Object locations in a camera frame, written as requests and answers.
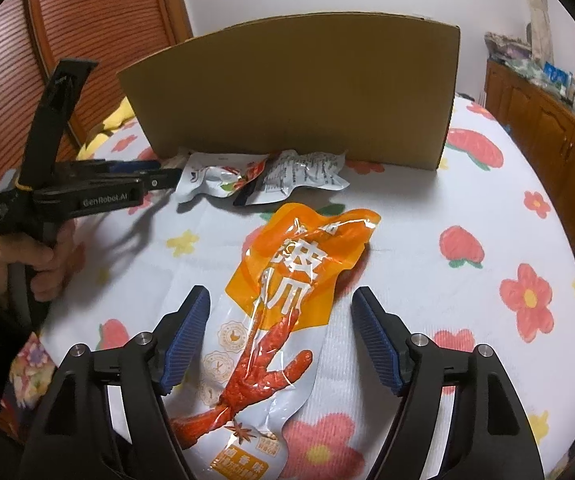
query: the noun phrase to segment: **floral tablecloth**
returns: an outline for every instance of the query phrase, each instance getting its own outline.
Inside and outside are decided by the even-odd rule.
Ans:
[[[96,156],[154,154],[134,120]],[[491,344],[550,473],[575,437],[575,262],[523,155],[489,112],[456,98],[437,172],[347,161],[341,176],[351,183],[343,192],[298,189],[291,200],[329,215],[370,208],[383,219],[337,286],[314,391],[283,431],[282,477],[365,478],[398,409],[352,328],[349,301],[360,285],[440,346]],[[277,208],[231,202],[200,197],[178,207],[151,193],[140,207],[79,221],[75,275],[41,334],[49,355],[58,363],[77,342],[121,345],[175,311],[195,283],[218,301],[241,251]],[[43,363],[35,340],[29,345],[12,374],[17,396],[32,404],[45,390],[36,370],[53,365]],[[439,469],[453,402],[453,388],[445,388],[424,478]],[[114,389],[110,405],[115,429],[128,436]]]

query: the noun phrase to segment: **person's hand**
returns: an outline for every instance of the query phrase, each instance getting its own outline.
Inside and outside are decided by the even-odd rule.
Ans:
[[[38,274],[30,282],[37,301],[53,300],[61,292],[66,260],[74,247],[75,222],[63,224],[51,249],[23,233],[0,236],[0,304],[8,302],[8,264],[32,266]]]

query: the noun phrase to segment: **silver bolt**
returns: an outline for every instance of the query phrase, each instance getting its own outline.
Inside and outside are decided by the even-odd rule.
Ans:
[[[152,332],[141,332],[136,334],[136,344],[147,345],[152,340]]]
[[[494,355],[494,351],[490,345],[479,345],[479,354],[483,357],[492,357]]]
[[[427,346],[427,343],[429,343],[429,339],[425,334],[412,334],[411,341],[416,346]]]
[[[77,343],[72,348],[70,348],[70,354],[74,357],[80,357],[85,354],[86,347],[83,343]]]

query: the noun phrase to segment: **brown cardboard panel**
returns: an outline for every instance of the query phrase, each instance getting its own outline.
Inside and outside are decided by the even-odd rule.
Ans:
[[[304,14],[194,38],[119,73],[159,156],[293,148],[425,170],[452,111],[458,27],[409,16]]]

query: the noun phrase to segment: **round table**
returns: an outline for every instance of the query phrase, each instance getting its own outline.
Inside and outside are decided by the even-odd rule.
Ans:
[[[95,154],[152,155],[136,120]],[[455,98],[436,172],[348,161],[341,176],[350,182],[342,192],[298,189],[290,200],[334,214],[369,208],[382,220],[335,304],[312,395],[284,428],[283,477],[365,478],[398,409],[352,327],[349,302],[361,285],[440,346],[490,344],[549,473],[575,437],[575,262],[551,200],[510,136],[489,112]],[[194,284],[215,304],[246,238],[277,206],[240,209],[231,198],[199,197],[177,208],[168,199],[151,194],[140,207],[78,222],[78,272],[41,335],[55,362],[77,342],[110,348],[153,329]],[[445,388],[424,478],[439,469],[453,401]],[[112,391],[110,403],[114,427],[128,436],[120,394]],[[314,460],[309,451],[322,442],[334,451]]]

